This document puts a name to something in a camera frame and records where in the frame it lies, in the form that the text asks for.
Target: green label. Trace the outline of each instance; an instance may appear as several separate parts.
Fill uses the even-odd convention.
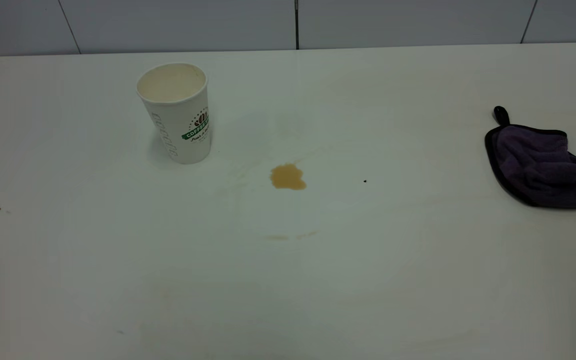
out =
[[[185,134],[183,134],[181,136],[181,139],[184,139],[185,141],[187,141],[191,137],[194,137],[199,132],[201,132],[201,130],[204,129],[206,127],[206,125],[208,125],[208,116],[206,116],[206,121],[202,122],[201,125],[199,125],[199,126],[195,127],[194,129],[186,132]]]

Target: purple cloth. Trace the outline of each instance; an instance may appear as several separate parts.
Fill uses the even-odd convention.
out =
[[[503,177],[540,207],[576,209],[576,156],[565,135],[509,125],[492,137]]]

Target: microfiber towel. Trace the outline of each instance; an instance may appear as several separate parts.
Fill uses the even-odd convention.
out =
[[[533,207],[576,209],[576,156],[566,132],[510,125],[496,107],[501,125],[486,135],[494,175],[511,194]]]

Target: coffee stain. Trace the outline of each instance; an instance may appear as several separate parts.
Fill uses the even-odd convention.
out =
[[[304,238],[310,238],[311,236],[316,235],[318,232],[320,232],[320,231],[315,230],[315,231],[310,231],[308,234],[297,235],[297,240],[301,240]]]
[[[263,238],[266,240],[290,240],[290,237],[286,235],[266,235]]]
[[[288,162],[272,169],[270,180],[275,189],[302,191],[306,189],[306,183],[302,180],[302,175],[304,175],[303,171],[298,169],[294,163]]]

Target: cup logo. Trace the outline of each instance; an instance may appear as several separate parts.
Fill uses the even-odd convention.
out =
[[[202,141],[208,134],[208,107],[204,107],[195,114],[188,124],[188,132],[181,136],[185,141],[190,139],[190,142]]]

